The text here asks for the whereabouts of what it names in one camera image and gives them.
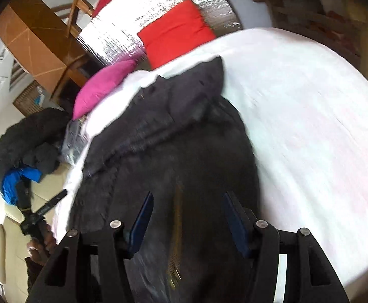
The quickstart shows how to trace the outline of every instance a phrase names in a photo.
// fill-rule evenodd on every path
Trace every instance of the black jacket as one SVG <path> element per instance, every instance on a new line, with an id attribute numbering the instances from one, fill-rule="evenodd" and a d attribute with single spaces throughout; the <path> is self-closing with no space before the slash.
<path id="1" fill-rule="evenodd" d="M 223 82 L 220 57 L 159 77 L 90 146 L 71 228 L 108 224 L 114 198 L 129 229 L 147 192 L 154 195 L 141 249 L 125 262 L 136 303 L 244 300 L 250 267 L 232 240 L 222 196 L 234 191 L 258 215 L 260 191 L 244 125 L 221 97 Z"/>
<path id="2" fill-rule="evenodd" d="M 6 173 L 12 168 L 28 165 L 43 174 L 56 167 L 58 151 L 53 144 L 62 144 L 70 115 L 47 108 L 23 118 L 10 126 L 0 137 L 0 189 Z"/>

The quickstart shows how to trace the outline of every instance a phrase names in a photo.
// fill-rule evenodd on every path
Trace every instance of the reflective foil sheet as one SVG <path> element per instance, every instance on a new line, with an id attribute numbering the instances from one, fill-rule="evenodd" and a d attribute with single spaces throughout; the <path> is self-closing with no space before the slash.
<path id="1" fill-rule="evenodd" d="M 78 40 L 103 64 L 146 57 L 137 33 L 183 0 L 112 0 Z M 241 29 L 227 0 L 192 0 L 217 36 Z"/>

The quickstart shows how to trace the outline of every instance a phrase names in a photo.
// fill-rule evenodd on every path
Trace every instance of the metal bolt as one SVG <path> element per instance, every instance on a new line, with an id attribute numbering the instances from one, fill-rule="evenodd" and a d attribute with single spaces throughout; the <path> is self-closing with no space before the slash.
<path id="1" fill-rule="evenodd" d="M 300 228 L 300 233 L 303 234 L 303 236 L 309 236 L 311 232 L 308 228 Z"/>
<path id="2" fill-rule="evenodd" d="M 120 220 L 114 220 L 110 222 L 110 227 L 113 229 L 119 228 L 122 226 L 122 222 Z"/>
<path id="3" fill-rule="evenodd" d="M 264 220 L 258 220 L 256 222 L 256 225 L 259 227 L 259 228 L 266 228 L 268 227 L 268 223 Z"/>
<path id="4" fill-rule="evenodd" d="M 79 232 L 76 229 L 70 229 L 67 233 L 68 237 L 74 237 L 78 234 Z"/>

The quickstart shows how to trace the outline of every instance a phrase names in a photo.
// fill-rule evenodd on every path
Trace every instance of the blue fabric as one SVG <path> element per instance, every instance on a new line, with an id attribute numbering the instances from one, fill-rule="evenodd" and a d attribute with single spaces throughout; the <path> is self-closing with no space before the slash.
<path id="1" fill-rule="evenodd" d="M 39 182 L 42 173 L 36 168 L 25 167 L 19 169 L 13 169 L 9 171 L 2 183 L 2 197 L 6 203 L 10 205 L 16 205 L 18 201 L 16 184 L 21 180 L 21 176 L 24 176 L 35 182 Z"/>

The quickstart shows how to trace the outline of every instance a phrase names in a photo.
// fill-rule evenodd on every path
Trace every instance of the pink cushion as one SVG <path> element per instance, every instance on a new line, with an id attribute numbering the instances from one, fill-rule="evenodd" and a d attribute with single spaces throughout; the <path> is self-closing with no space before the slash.
<path id="1" fill-rule="evenodd" d="M 105 96 L 121 84 L 136 66 L 136 60 L 125 60 L 107 66 L 91 77 L 77 94 L 73 119 L 91 111 Z"/>

